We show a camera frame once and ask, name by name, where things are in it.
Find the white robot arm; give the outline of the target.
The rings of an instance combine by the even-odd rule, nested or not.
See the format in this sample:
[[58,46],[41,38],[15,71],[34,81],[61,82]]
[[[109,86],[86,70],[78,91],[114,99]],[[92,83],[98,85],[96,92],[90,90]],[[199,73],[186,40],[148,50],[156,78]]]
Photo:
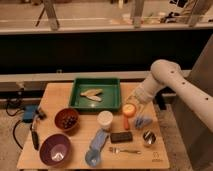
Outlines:
[[160,59],[153,62],[146,79],[133,89],[124,103],[134,104],[136,111],[142,112],[165,87],[172,89],[213,132],[213,97],[187,81],[180,66],[172,61]]

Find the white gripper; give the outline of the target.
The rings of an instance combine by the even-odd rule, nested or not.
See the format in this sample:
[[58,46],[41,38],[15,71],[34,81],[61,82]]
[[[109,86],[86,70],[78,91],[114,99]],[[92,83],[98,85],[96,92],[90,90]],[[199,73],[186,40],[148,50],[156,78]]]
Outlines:
[[139,115],[143,112],[146,103],[136,94],[131,94],[124,102],[125,104],[134,104],[136,107],[136,113],[134,115]]

